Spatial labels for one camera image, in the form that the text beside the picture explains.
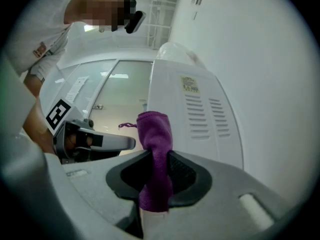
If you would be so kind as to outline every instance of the purple cloth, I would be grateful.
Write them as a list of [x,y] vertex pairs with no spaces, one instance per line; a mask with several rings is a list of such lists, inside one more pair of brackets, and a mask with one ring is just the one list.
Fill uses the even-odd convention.
[[173,195],[167,172],[167,153],[173,146],[168,116],[148,111],[139,114],[136,123],[143,149],[152,150],[153,156],[152,175],[139,194],[139,206],[150,212],[168,211],[168,199]]

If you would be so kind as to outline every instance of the vent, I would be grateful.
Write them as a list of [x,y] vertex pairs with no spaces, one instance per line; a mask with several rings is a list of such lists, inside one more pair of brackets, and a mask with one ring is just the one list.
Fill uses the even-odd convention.
[[185,95],[186,112],[188,115],[191,138],[195,141],[210,139],[210,131],[205,108],[200,96]]
[[216,131],[220,138],[227,138],[230,136],[230,129],[227,117],[219,99],[209,98],[211,111],[213,114]]

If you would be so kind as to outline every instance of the person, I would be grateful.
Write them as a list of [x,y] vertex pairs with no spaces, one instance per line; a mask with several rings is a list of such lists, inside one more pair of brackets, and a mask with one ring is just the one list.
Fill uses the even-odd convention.
[[[15,24],[4,53],[17,74],[27,71],[24,84],[36,104],[23,129],[45,153],[53,153],[52,134],[44,122],[39,93],[50,70],[66,51],[68,32],[75,22],[93,26],[121,26],[127,18],[125,0],[32,0]],[[76,136],[67,138],[73,149]]]

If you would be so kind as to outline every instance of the shirt logo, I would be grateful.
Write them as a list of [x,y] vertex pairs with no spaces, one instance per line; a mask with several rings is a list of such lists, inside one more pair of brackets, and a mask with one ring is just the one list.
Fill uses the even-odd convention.
[[34,54],[37,58],[41,58],[41,56],[46,52],[46,50],[47,50],[46,45],[45,45],[43,42],[41,42],[39,48],[36,49],[36,50],[34,50],[34,51],[33,51],[33,54]]

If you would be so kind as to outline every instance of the glass door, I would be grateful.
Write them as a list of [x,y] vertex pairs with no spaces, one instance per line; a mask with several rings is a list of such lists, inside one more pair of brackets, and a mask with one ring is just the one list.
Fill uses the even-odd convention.
[[136,124],[138,114],[147,107],[152,62],[120,60],[102,87],[89,118],[98,132],[135,138],[133,150],[142,150],[138,130],[134,127],[118,128],[120,124]]

